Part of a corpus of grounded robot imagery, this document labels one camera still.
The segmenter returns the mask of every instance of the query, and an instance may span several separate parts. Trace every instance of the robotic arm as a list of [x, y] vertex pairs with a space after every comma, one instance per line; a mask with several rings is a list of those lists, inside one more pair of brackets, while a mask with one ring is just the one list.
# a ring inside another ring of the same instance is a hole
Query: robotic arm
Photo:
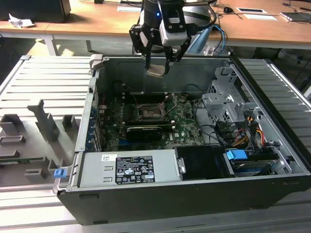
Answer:
[[[173, 62], [179, 62], [187, 51], [191, 36], [216, 22], [216, 14], [209, 4], [216, 0], [184, 2], [183, 0], [144, 0], [140, 18], [130, 29], [137, 53], [145, 58], [147, 74], [163, 76]], [[213, 15], [210, 21], [208, 11]], [[165, 53], [165, 66], [151, 64], [151, 53]]]

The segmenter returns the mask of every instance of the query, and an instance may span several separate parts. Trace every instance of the blue latch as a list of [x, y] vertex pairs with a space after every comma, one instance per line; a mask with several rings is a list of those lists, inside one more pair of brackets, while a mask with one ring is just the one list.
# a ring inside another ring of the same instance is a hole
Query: blue latch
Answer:
[[54, 178], [66, 178], [67, 177], [67, 169], [59, 168], [54, 172]]
[[229, 150], [227, 153], [229, 160], [231, 159], [247, 159], [247, 155], [244, 150]]

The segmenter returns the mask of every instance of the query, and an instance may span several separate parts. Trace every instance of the power supply label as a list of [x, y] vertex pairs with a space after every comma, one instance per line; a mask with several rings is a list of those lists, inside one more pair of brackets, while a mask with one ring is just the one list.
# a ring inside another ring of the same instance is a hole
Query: power supply label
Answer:
[[152, 156], [116, 158], [116, 183], [155, 182]]

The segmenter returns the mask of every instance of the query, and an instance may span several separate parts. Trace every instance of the blue cable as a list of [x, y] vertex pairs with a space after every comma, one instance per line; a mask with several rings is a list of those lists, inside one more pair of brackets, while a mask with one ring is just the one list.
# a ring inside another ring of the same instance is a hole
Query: blue cable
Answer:
[[223, 30], [222, 30], [221, 28], [219, 28], [219, 27], [217, 27], [217, 26], [215, 26], [215, 25], [214, 25], [214, 27], [217, 28], [217, 29], [221, 32], [222, 37], [223, 37], [223, 46], [222, 46], [222, 50], [220, 50], [220, 52], [217, 52], [217, 51], [216, 51], [218, 54], [221, 54], [222, 51], [223, 51], [224, 48], [225, 48], [225, 34], [224, 34], [224, 32], [223, 32]]

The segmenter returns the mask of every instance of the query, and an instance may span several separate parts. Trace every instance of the motherboard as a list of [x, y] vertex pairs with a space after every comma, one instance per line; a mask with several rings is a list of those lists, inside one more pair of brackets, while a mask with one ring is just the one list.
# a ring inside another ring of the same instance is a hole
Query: motherboard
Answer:
[[102, 126], [104, 151], [204, 145], [193, 119], [193, 104], [187, 95], [162, 95], [161, 102], [138, 98], [124, 95], [107, 103]]

